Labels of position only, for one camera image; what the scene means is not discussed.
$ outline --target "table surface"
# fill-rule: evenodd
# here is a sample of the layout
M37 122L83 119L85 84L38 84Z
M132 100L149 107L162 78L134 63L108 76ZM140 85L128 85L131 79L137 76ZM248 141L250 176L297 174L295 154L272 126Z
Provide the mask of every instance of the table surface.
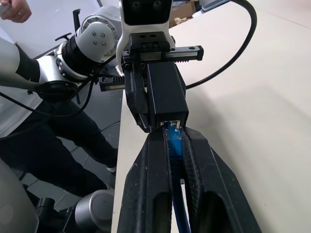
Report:
M264 10L257 14L254 38L238 61L187 91L187 126L200 131L235 172L262 232L310 232L311 30ZM178 47L205 49L203 61L178 64L185 82L226 63L249 22L243 8L228 3L172 28ZM113 233L127 172L146 137L123 96Z

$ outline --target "shoe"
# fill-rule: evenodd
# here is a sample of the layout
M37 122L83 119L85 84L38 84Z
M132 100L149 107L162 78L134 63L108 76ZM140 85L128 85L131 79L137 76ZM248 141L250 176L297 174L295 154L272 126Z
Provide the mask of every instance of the shoe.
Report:
M115 166L115 167L107 167L107 171L110 174L115 175L117 173L117 166Z

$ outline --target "cardboard box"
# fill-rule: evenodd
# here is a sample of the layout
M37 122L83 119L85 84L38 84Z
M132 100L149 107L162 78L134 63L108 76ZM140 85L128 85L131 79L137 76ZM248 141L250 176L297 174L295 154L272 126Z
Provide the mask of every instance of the cardboard box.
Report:
M178 8L173 8L170 16L170 28L176 25L175 18L191 18L194 13L194 2L187 2Z

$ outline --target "human hand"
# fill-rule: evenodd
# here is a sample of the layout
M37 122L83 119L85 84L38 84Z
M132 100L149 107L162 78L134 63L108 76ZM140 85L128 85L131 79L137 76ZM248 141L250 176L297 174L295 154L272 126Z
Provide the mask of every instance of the human hand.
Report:
M31 16L31 10L26 0L0 0L0 2L3 6L11 3L11 7L2 15L2 19L23 23Z

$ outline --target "floor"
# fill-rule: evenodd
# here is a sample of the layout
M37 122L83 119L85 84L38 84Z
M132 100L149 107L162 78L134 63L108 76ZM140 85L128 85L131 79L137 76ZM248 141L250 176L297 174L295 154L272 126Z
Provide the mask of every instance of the floor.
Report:
M88 88L82 90L80 95L82 104L86 98ZM122 90L101 92L99 85L93 87L92 96L85 112L97 123L101 130L121 119ZM103 135L107 141L117 148L119 144L120 124L113 124L111 127L103 131ZM61 138L63 144L71 151L74 159L82 164L85 169L93 172L103 182L114 187L115 178L108 173L105 165L100 164L90 158L87 153L66 139ZM39 198L52 198L55 200L55 209L57 211L73 206L80 197L77 197L65 190L52 184L38 180L31 174L26 174L22 183L29 185L28 190Z

